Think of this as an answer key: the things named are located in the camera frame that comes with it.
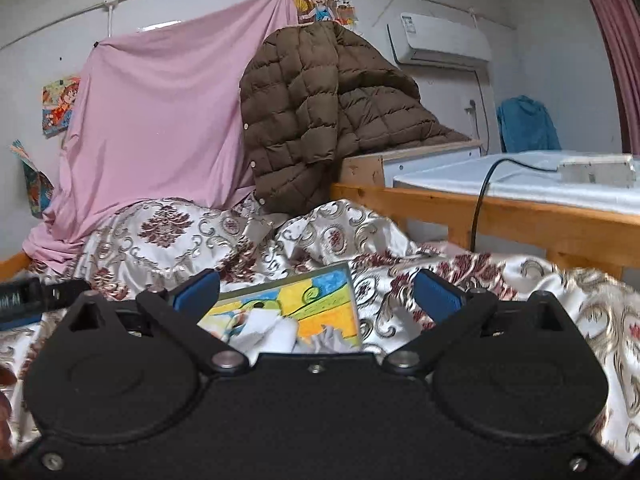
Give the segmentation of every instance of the pink cloth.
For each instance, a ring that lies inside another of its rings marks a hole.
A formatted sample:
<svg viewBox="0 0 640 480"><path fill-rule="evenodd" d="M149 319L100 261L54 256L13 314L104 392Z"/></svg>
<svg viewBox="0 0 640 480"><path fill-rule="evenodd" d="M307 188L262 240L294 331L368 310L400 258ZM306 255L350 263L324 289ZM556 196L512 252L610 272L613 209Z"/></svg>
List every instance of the pink cloth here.
<svg viewBox="0 0 640 480"><path fill-rule="evenodd" d="M591 5L616 83L623 148L640 155L640 16L633 0L591 0Z"/></svg>
<svg viewBox="0 0 640 480"><path fill-rule="evenodd" d="M264 39L295 25L292 0L246 0L92 51L45 221L22 248L62 271L118 209L180 197L222 208L252 190L239 83Z"/></svg>

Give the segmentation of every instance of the hand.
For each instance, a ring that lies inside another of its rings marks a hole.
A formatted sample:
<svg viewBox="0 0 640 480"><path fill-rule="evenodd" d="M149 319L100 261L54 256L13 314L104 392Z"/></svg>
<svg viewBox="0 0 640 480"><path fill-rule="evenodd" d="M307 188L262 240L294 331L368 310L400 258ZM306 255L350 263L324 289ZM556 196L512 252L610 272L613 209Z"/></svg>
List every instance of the hand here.
<svg viewBox="0 0 640 480"><path fill-rule="evenodd" d="M0 386L11 386L15 383L15 376L9 370L0 365ZM9 430L8 420L11 417L11 404L9 399L0 393L0 460L11 458L11 430Z"/></svg>

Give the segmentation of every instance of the white mattress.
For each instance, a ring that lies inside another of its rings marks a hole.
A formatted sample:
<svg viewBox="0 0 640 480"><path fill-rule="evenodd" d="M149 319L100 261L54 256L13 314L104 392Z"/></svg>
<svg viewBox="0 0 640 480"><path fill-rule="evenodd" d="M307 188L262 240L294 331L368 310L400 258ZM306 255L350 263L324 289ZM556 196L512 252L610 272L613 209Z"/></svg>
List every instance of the white mattress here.
<svg viewBox="0 0 640 480"><path fill-rule="evenodd" d="M492 164L508 156L540 168L555 169L575 152L526 152L489 155L450 166L396 176L394 187L420 187L438 191L478 195ZM508 162L495 170L489 196L572 205L601 211L640 214L640 188L631 189L601 184L562 184L559 173L542 173Z"/></svg>

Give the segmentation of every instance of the patterned bedspread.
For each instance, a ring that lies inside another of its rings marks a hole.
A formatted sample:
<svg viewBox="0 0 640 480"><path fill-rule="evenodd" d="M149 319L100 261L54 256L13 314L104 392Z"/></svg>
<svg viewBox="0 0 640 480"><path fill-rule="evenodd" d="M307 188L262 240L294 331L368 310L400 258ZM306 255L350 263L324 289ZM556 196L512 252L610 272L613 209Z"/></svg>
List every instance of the patterned bedspread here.
<svg viewBox="0 0 640 480"><path fill-rule="evenodd" d="M250 196L228 211L180 199L137 203L96 230L63 276L37 262L30 271L46 280L84 278L107 298L125 300L151 284L173 288L211 267L219 269L222 291L228 291L341 261L351 268L364 349L377 354L433 324L412 292L412 277L422 267L464 289L488 288L504 300L524 300L534 290L553 292L609 380L594 437L625 463L640 452L640 296L596 270L561 272L540 258L418 246L388 218L347 201L287 220L261 214ZM22 401L23 381L61 317L48 314L38 324L0 333L1 359L18 377L7 390L14 448L38 435Z"/></svg>

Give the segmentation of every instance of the blue hanging garment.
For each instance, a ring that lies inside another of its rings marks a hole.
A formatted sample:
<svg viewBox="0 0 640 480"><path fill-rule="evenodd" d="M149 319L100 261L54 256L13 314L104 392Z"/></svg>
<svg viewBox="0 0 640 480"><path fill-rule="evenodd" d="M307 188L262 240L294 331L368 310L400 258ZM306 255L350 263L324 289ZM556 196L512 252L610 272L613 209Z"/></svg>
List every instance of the blue hanging garment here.
<svg viewBox="0 0 640 480"><path fill-rule="evenodd" d="M556 128L545 105L521 95L498 108L500 136L507 153L561 150Z"/></svg>

